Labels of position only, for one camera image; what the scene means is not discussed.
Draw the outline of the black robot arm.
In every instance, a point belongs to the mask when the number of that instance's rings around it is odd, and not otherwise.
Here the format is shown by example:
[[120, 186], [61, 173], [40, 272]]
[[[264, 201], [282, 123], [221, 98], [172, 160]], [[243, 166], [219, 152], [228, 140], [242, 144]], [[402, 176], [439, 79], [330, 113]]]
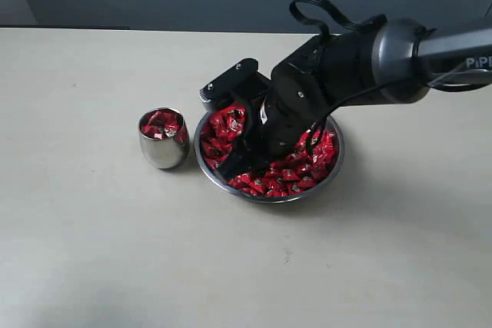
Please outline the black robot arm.
[[391, 21], [368, 33], [311, 38], [274, 67], [248, 128], [218, 168], [224, 180], [288, 155], [309, 128], [343, 106], [411, 104], [432, 88], [491, 82], [491, 20], [428, 30]]

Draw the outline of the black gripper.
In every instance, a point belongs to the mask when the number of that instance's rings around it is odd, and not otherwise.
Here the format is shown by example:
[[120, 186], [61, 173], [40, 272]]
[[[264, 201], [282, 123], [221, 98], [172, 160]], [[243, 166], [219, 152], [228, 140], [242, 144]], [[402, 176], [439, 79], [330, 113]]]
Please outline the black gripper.
[[315, 121], [307, 120], [271, 91], [246, 101], [244, 107], [244, 132], [217, 169], [224, 181], [249, 171], [256, 177], [267, 177], [275, 171], [272, 164], [290, 154], [302, 134], [323, 126], [327, 120], [327, 115]]

